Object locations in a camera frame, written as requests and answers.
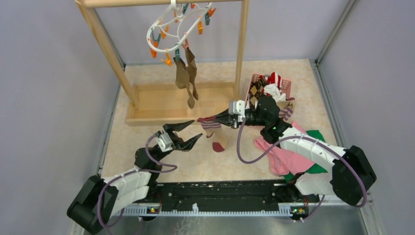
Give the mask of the white round clip hanger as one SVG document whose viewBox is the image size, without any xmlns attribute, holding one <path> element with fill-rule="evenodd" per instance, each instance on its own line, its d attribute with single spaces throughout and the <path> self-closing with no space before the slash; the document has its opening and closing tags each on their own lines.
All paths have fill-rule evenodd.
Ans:
<svg viewBox="0 0 415 235">
<path fill-rule="evenodd" d="M 152 58 L 165 55 L 161 61 L 172 66 L 173 60 L 180 58 L 180 48 L 189 35 L 192 32 L 202 35 L 215 11 L 211 2 L 178 4 L 172 0 L 146 33 Z"/>
</svg>

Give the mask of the purple striped sock maroon cuff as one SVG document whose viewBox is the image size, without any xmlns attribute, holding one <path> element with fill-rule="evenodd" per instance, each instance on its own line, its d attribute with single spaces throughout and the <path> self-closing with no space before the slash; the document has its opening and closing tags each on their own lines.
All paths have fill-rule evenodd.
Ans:
<svg viewBox="0 0 415 235">
<path fill-rule="evenodd" d="M 212 117 L 198 118 L 197 122 L 205 130 L 206 138 L 212 138 L 212 149 L 215 152 L 223 152 L 228 147 L 228 138 L 220 123 Z"/>
</svg>

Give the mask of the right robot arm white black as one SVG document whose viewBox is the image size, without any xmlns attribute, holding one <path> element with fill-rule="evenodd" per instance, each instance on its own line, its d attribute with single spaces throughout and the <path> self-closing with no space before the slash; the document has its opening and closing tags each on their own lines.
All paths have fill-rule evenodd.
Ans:
<svg viewBox="0 0 415 235">
<path fill-rule="evenodd" d="M 245 101 L 232 101 L 228 109 L 198 121 L 214 121 L 238 129 L 238 137 L 245 126 L 261 126 L 263 139 L 271 148 L 279 146 L 297 153 L 326 170 L 324 174 L 302 173 L 287 188 L 287 196 L 294 202 L 310 194 L 335 195 L 343 202 L 361 208 L 368 199 L 367 191 L 377 176 L 364 151 L 357 147 L 339 147 L 313 138 L 285 122 L 275 100 L 263 96 L 255 109 L 247 109 Z"/>
</svg>

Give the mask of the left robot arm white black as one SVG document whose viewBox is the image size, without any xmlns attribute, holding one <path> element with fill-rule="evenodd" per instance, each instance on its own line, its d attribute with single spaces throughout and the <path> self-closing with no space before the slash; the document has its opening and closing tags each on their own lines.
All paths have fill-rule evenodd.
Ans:
<svg viewBox="0 0 415 235">
<path fill-rule="evenodd" d="M 178 132 L 193 122 L 190 120 L 163 125 L 160 131 L 147 139 L 144 147 L 136 151 L 133 168 L 111 177 L 89 177 L 67 209 L 67 216 L 95 235 L 103 229 L 109 232 L 117 224 L 110 224 L 110 219 L 117 212 L 124 214 L 126 206 L 141 199 L 144 202 L 154 201 L 157 189 L 151 184 L 160 174 L 178 168 L 177 165 L 165 164 L 161 160 L 173 151 L 190 151 L 202 136 L 197 134 L 186 141 L 178 136 Z"/>
</svg>

